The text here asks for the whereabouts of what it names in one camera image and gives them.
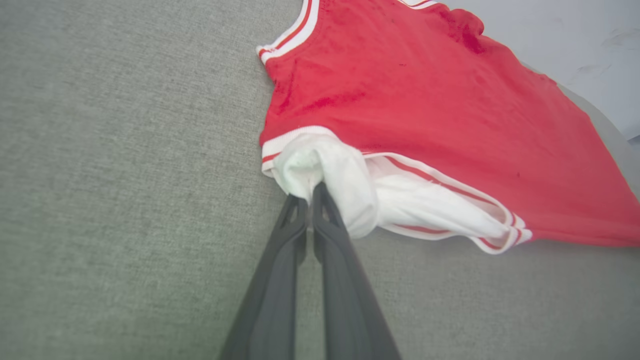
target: red jersey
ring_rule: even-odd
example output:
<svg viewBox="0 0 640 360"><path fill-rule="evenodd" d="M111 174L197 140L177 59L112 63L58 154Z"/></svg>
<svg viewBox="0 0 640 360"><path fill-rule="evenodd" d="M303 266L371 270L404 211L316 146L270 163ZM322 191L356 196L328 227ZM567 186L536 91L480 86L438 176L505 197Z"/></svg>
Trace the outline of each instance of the red jersey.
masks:
<svg viewBox="0 0 640 360"><path fill-rule="evenodd" d="M468 236L485 251L535 238L640 245L640 204L588 116L483 28L434 1L305 0L296 23L258 48L275 84L263 171L300 134L325 134L491 214L508 230Z"/></svg>

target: red stripe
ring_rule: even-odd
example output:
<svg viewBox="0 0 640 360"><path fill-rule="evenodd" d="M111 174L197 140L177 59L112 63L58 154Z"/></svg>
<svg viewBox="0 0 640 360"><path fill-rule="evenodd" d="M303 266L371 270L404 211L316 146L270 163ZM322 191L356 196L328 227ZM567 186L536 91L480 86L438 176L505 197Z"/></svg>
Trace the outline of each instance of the red stripe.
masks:
<svg viewBox="0 0 640 360"><path fill-rule="evenodd" d="M396 226L404 227L405 229L420 231L422 233L428 233L428 234L450 233L449 230L434 230L434 229L429 229L428 227L422 227L422 226L410 226L410 225L398 225L398 224L396 224Z"/></svg>
<svg viewBox="0 0 640 360"><path fill-rule="evenodd" d="M302 22L300 23L300 25L298 25L298 27L291 34L289 34L289 36L285 37L284 40L282 40L274 49L279 49L279 48L283 47L284 44L286 44L289 40L291 40L293 37L295 37L300 31L302 31L302 28L305 27L305 25L307 24L307 21L309 20L309 16L311 15L311 3L312 3L312 1L315 1L315 0L308 0L308 2L307 2L307 10L305 12L305 17L304 17L304 19L302 19ZM261 49L258 52L258 57L261 58L264 53L270 53L274 49L268 49L268 50L267 49Z"/></svg>
<svg viewBox="0 0 640 360"><path fill-rule="evenodd" d="M445 188L447 188L447 189L449 189L449 190L451 190L453 192L456 192L458 194L461 194L461 195L464 195L464 196L468 196L468 197L473 198L475 200L480 200L482 202L486 202L487 204L495 205L491 201L483 199L480 196L477 196L477 195L474 195L472 193L466 192L465 190L461 190L461 189L459 189L459 188L457 188L455 186L444 184L443 182L439 181L435 177L433 177L433 176L431 176L431 175L429 175L429 174L427 174L427 173L425 173L425 172L423 172L421 170L418 170L416 168L413 168L413 167L410 167L408 165L405 165L405 164L401 163L400 161L397 161L396 159L391 158L390 156L386 156L386 158L389 159L397 168L400 168L401 170L409 171L409 172L411 172L413 174L416 174L416 175L420 176L421 178L423 178L423 179L425 179L427 181L434 182L434 183L436 183L436 184L438 184L440 186L443 186L443 187L445 187Z"/></svg>
<svg viewBox="0 0 640 360"><path fill-rule="evenodd" d="M305 13L305 18L302 19L302 22L300 23L300 25L298 26L298 28L292 32L291 34L289 34L288 37L285 37L284 40L282 40L278 46L276 46L276 49L281 48L284 44L287 43L287 41L291 40L294 36L296 36L300 31L302 31L302 28L305 27L305 24L307 23L307 20L309 19L309 15L311 14L311 2L315 1L315 0L309 0L309 2L307 3L307 12Z"/></svg>
<svg viewBox="0 0 640 360"><path fill-rule="evenodd" d="M267 162L269 160L273 160L278 155L280 155L280 153L269 155L269 156L265 156L265 157L262 158L262 163L264 164L265 162Z"/></svg>

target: garment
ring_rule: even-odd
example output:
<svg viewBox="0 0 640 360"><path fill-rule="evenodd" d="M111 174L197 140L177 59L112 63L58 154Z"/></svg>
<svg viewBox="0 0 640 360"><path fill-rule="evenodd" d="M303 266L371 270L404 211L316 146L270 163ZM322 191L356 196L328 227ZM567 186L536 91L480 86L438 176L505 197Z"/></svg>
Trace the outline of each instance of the garment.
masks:
<svg viewBox="0 0 640 360"><path fill-rule="evenodd" d="M354 237L640 245L588 116L483 29L434 1L305 0L257 49L275 84L262 171L307 199L324 180Z"/></svg>

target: gray upholstery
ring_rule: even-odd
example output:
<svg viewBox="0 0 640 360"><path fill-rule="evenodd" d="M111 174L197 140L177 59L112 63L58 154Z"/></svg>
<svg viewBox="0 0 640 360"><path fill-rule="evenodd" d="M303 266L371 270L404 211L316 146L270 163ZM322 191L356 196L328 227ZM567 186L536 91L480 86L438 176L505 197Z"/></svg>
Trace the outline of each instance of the gray upholstery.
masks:
<svg viewBox="0 0 640 360"><path fill-rule="evenodd" d="M300 6L0 3L0 359L217 356L285 199L259 171L254 47ZM638 191L622 136L571 97ZM405 359L640 359L637 249L355 246ZM323 359L319 269L308 254L298 359Z"/></svg>

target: armhole trim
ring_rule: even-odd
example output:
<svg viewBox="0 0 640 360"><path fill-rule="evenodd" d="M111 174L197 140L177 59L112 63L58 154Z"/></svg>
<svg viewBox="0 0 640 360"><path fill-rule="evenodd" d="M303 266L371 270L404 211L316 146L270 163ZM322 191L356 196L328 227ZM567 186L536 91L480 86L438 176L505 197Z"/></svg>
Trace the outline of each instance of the armhole trim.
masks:
<svg viewBox="0 0 640 360"><path fill-rule="evenodd" d="M306 41L316 27L321 0L303 0L296 22L272 44L256 47L262 63L270 58L282 56Z"/></svg>
<svg viewBox="0 0 640 360"><path fill-rule="evenodd" d="M398 1L414 10L428 8L429 6L436 5L438 3L437 1L432 1L432 0L398 0Z"/></svg>

